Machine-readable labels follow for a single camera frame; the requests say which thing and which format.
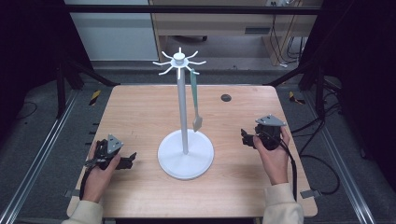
desk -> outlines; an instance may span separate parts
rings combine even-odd
[[[192,128],[191,86],[186,86],[187,116]],[[230,102],[220,99],[232,97]],[[158,147],[169,133],[180,129],[177,86],[117,86],[110,95],[95,140],[114,134],[123,143],[122,157],[137,152],[131,170],[116,171],[103,197],[104,217],[261,217],[263,190],[270,181],[259,153],[242,144],[240,129],[254,133],[255,119],[273,114],[286,121],[276,90],[267,86],[198,86],[199,113],[204,133],[212,142],[211,167],[193,180],[168,175],[157,159]],[[309,189],[293,139],[298,190]],[[298,203],[306,217],[318,209],[313,198]],[[73,197],[67,214],[78,203]]]
[[[149,0],[149,4],[154,6],[265,7],[268,6],[267,2],[267,0]],[[288,7],[320,7],[322,4],[322,0],[291,2]],[[278,65],[279,61],[276,57],[286,53],[290,37],[308,37],[317,16],[277,15],[275,22],[277,42],[275,35],[271,35],[274,15],[152,13],[151,18],[161,62],[165,62],[161,52],[166,49],[169,35],[258,35],[262,36],[272,64]],[[251,33],[249,28],[253,28],[255,32]]]

white mug tree stand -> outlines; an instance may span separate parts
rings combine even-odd
[[[215,154],[209,138],[203,133],[187,129],[184,68],[187,68],[195,75],[199,75],[199,73],[196,73],[194,70],[191,71],[191,68],[189,68],[189,63],[197,65],[206,63],[189,61],[189,59],[194,57],[197,53],[198,51],[190,57],[186,57],[185,54],[181,52],[181,48],[179,48],[178,53],[175,53],[173,57],[163,52],[163,56],[170,59],[170,62],[153,62],[157,65],[171,65],[166,71],[160,73],[160,76],[167,74],[172,68],[177,69],[177,92],[181,129],[169,133],[163,139],[158,149],[158,161],[167,174],[181,180],[194,179],[206,172],[212,164]]]

green strap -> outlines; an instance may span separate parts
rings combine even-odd
[[[194,99],[194,107],[198,107],[198,97],[197,97],[197,77],[194,74],[194,69],[190,71],[190,80],[191,80],[191,90],[192,90],[192,97]]]

person's left hand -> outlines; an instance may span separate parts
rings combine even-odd
[[[89,160],[92,159],[93,155],[95,154],[96,145],[97,142],[92,143],[88,158]],[[85,183],[84,196],[82,197],[82,200],[99,203],[102,195],[107,189],[108,184],[110,183],[111,176],[113,176],[113,173],[119,163],[120,154],[117,154],[114,156],[105,170],[101,170],[99,166],[95,166],[91,170],[91,173],[87,178],[87,182]]]

white panel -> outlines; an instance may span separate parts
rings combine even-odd
[[[68,5],[148,5],[147,0],[64,0]],[[91,61],[157,61],[148,13],[71,13]]]

